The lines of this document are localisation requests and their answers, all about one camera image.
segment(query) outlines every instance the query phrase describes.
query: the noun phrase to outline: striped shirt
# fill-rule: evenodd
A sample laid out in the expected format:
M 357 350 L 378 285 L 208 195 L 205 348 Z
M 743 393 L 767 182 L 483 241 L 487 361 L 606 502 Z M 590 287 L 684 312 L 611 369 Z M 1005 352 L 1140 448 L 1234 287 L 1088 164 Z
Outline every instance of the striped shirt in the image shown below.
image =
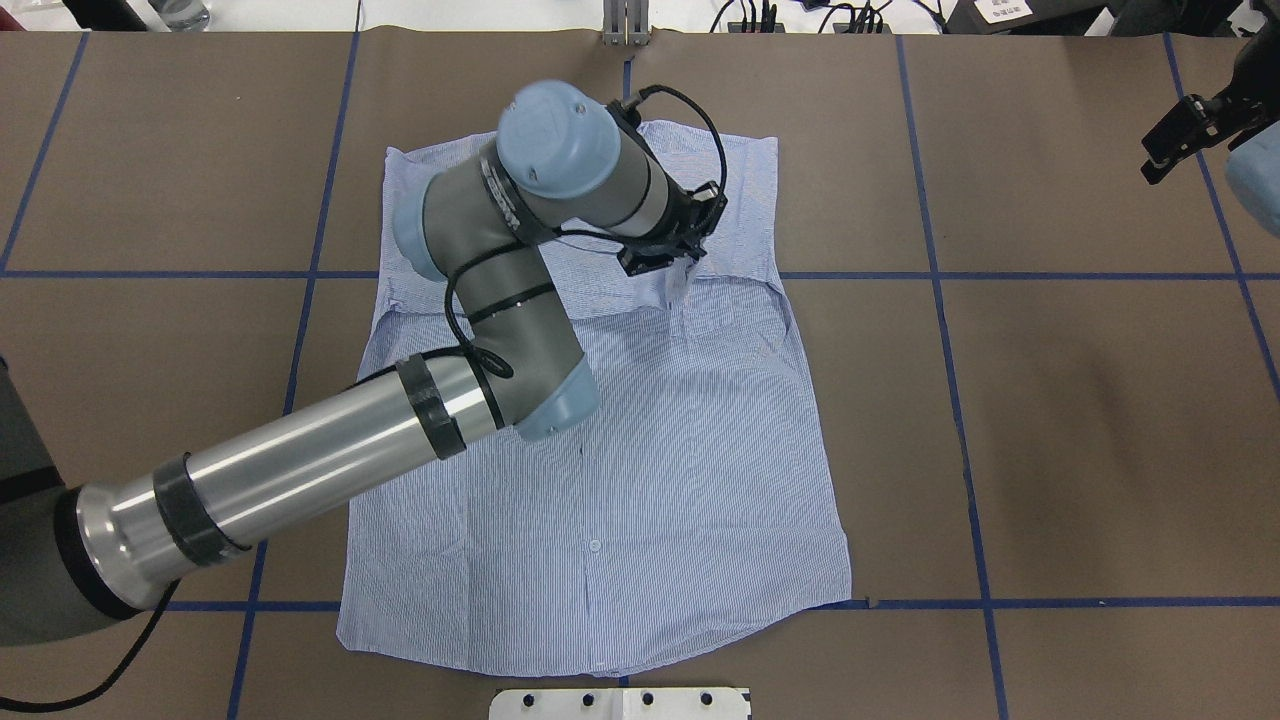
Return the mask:
M 643 132 L 685 187 L 717 176 L 707 132 Z M 388 150 L 362 375 L 453 345 L 443 286 L 399 255 L 389 210 L 489 137 Z M 544 246 L 600 388 L 590 419 L 538 443 L 502 430 L 352 500 L 347 648 L 493 675 L 623 675 L 850 597 L 773 260 L 777 141 L 723 140 L 730 204 L 692 268 L 627 278 L 608 242 Z

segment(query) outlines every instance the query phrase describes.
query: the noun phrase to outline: brown table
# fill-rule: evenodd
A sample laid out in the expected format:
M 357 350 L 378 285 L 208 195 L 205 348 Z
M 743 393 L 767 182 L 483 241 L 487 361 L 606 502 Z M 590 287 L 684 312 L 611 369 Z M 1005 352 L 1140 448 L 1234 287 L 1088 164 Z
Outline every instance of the brown table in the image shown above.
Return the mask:
M 67 478 L 137 477 L 351 382 L 387 146 L 492 129 L 538 78 L 675 85 L 780 138 L 859 601 L 627 682 L 750 687 L 760 719 L 1276 717 L 1280 241 L 1222 150 L 1212 184 L 1138 173 L 1171 60 L 1213 92 L 1239 42 L 1171 49 L 658 32 L 626 64 L 586 31 L 0 33 L 0 352 Z M 346 652 L 344 532 L 191 577 L 68 715 L 480 719 L 497 688 L 614 683 Z M 142 621 L 0 652 L 0 693 L 87 689 Z

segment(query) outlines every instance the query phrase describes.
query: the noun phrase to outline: blue joint cap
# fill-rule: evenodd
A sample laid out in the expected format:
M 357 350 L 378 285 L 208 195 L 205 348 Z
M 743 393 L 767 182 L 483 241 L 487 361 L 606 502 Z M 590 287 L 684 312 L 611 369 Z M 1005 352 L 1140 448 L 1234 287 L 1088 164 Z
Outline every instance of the blue joint cap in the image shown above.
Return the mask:
M 1280 123 L 1228 155 L 1226 182 L 1253 219 L 1280 236 Z
M 547 439 L 581 423 L 600 406 L 600 391 L 584 355 L 556 392 L 527 418 L 516 423 L 516 432 L 525 442 Z
M 429 281 L 444 282 L 444 273 L 435 266 L 431 252 L 426 249 L 426 231 L 422 229 L 422 205 L 426 204 L 426 188 L 431 182 L 413 188 L 392 210 L 392 236 L 401 249 L 401 255 L 413 265 L 413 270 Z
M 498 158 L 521 190 L 550 200 L 581 197 L 618 164 L 613 117 L 567 82 L 544 79 L 516 94 L 498 120 Z

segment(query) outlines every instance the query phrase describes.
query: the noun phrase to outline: sticker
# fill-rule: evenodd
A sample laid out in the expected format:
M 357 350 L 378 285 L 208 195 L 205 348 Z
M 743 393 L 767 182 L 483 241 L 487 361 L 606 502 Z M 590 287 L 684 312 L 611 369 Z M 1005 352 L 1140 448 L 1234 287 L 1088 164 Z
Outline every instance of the sticker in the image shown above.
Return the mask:
M 1032 14 L 1027 0 L 974 0 L 973 6 L 978 8 L 983 19 L 989 24 L 1024 18 Z

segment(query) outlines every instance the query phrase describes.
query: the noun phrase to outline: garment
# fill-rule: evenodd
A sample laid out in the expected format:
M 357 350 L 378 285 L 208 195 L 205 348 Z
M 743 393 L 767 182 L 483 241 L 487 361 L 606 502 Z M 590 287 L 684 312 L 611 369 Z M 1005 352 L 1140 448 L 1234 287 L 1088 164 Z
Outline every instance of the garment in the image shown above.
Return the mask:
M 685 187 L 718 174 L 707 132 L 643 133 Z M 390 209 L 489 137 L 388 150 L 362 375 L 453 345 L 443 284 L 399 255 Z M 609 242 L 543 249 L 599 384 L 590 419 L 536 443 L 504 429 L 351 502 L 347 648 L 494 675 L 622 675 L 850 597 L 773 260 L 777 141 L 723 140 L 730 204 L 696 265 L 627 278 Z

